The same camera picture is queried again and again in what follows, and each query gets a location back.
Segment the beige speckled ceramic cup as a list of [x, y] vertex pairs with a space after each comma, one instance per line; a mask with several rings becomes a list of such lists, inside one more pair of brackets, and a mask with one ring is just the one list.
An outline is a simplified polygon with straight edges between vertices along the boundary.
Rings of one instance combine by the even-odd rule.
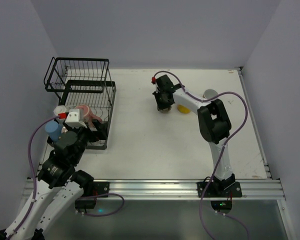
[[171, 111], [171, 109], [172, 109], [172, 107], [171, 106], [169, 106], [169, 107], [167, 107], [167, 108], [157, 108], [157, 110], [160, 112], [160, 113], [162, 113], [162, 114], [167, 114], [168, 112], [170, 112]]

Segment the yellow mug black handle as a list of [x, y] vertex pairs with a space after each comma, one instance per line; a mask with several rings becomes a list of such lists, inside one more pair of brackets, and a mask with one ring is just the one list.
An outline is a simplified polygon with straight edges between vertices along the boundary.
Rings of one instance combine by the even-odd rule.
[[177, 109], [182, 114], [189, 114], [191, 112], [190, 109], [188, 109], [187, 107], [180, 105], [180, 104], [177, 105]]

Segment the pink square mug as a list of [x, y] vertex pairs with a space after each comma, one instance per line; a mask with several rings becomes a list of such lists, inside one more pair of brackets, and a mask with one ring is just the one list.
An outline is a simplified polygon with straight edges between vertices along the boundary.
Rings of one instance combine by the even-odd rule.
[[218, 95], [218, 92], [214, 89], [206, 89], [202, 95], [205, 99], [211, 99]]

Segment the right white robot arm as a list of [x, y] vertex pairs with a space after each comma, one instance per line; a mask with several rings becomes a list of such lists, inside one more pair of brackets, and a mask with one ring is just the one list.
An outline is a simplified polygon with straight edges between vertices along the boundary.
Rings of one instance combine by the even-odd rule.
[[236, 179], [226, 144], [232, 124], [223, 102], [220, 99], [206, 100], [191, 94], [181, 83], [173, 84], [166, 74], [160, 77], [153, 76], [151, 83], [155, 85], [153, 95], [159, 111], [177, 104], [196, 114], [200, 134], [208, 142], [211, 150], [211, 185], [214, 189], [221, 192], [233, 185]]

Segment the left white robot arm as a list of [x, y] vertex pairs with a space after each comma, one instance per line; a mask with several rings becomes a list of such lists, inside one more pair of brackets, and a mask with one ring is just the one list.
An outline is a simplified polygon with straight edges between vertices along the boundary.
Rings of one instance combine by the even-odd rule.
[[64, 122], [66, 132], [53, 143], [49, 158], [33, 181], [33, 191], [0, 240], [42, 240], [55, 221], [81, 196], [95, 194], [94, 178], [75, 170], [89, 143], [98, 138], [85, 122]]

